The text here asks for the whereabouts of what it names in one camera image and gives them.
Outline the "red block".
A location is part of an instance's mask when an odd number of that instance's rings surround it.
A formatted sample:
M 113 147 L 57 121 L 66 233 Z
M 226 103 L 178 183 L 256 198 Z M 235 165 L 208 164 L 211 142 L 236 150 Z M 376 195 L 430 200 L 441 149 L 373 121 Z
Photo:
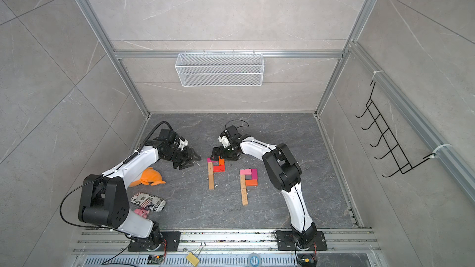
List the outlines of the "red block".
M 217 165 L 213 167 L 213 172 L 214 173 L 219 173 L 219 172 L 224 172 L 225 171 L 225 166 L 224 165 Z

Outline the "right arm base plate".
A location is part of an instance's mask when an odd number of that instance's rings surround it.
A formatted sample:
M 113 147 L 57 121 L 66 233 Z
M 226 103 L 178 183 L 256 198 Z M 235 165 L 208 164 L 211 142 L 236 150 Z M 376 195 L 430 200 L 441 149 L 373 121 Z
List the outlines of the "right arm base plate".
M 277 248 L 279 251 L 296 251 L 296 250 L 328 250 L 326 239 L 322 231 L 317 231 L 314 238 L 308 245 L 299 247 L 297 243 L 297 236 L 292 231 L 276 230 L 274 232 L 275 240 L 277 241 Z

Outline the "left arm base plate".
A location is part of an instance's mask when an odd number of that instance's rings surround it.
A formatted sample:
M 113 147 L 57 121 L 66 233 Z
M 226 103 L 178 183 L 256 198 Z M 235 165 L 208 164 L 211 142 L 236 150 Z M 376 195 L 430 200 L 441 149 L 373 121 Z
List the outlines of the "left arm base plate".
M 131 243 L 128 247 L 129 252 L 176 252 L 181 239 L 181 232 L 179 231 L 166 231 L 161 232 L 161 237 L 157 243 L 152 245 L 146 244 L 143 239 L 131 239 Z

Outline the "light pink block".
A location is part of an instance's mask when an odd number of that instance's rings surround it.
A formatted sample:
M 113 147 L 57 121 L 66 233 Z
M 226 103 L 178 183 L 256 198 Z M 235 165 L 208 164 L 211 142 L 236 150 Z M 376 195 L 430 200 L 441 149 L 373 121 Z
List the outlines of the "light pink block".
M 252 169 L 241 169 L 240 174 L 245 175 L 245 176 L 251 175 L 252 174 Z

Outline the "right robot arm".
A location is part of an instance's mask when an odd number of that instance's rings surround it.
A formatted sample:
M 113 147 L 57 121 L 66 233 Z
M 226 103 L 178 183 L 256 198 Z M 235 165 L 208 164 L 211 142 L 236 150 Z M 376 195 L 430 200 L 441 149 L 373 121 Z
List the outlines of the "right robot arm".
M 308 248 L 317 228 L 304 201 L 301 167 L 288 146 L 284 143 L 272 145 L 249 135 L 241 135 L 236 126 L 226 128 L 218 141 L 220 146 L 213 148 L 212 160 L 221 158 L 236 161 L 240 155 L 249 155 L 263 162 L 272 185 L 284 197 L 297 246 L 301 249 Z

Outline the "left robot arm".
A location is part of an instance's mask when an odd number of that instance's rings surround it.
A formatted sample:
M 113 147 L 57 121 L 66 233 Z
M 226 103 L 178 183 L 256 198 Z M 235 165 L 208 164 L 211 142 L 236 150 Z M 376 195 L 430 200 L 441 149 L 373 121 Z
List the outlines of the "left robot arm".
M 160 241 L 158 223 L 130 209 L 127 189 L 159 160 L 169 161 L 174 169 L 182 170 L 201 159 L 169 122 L 159 122 L 125 160 L 104 173 L 87 176 L 83 184 L 73 190 L 81 190 L 78 209 L 81 227 L 91 224 L 137 240 Z

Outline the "wooden block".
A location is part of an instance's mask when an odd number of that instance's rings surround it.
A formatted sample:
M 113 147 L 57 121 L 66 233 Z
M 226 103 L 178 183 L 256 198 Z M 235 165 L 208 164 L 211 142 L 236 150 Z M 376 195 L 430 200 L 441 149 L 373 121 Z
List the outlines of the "wooden block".
M 245 178 L 245 175 L 240 175 L 240 185 L 241 185 L 241 189 L 246 189 L 246 178 Z
M 213 175 L 213 174 L 209 174 L 209 189 L 210 189 L 210 190 L 213 190 L 214 188 L 215 188 L 214 175 Z
M 208 173 L 209 176 L 212 176 L 214 174 L 214 165 L 212 162 L 208 162 Z
M 248 205 L 247 189 L 241 189 L 242 204 L 244 206 Z

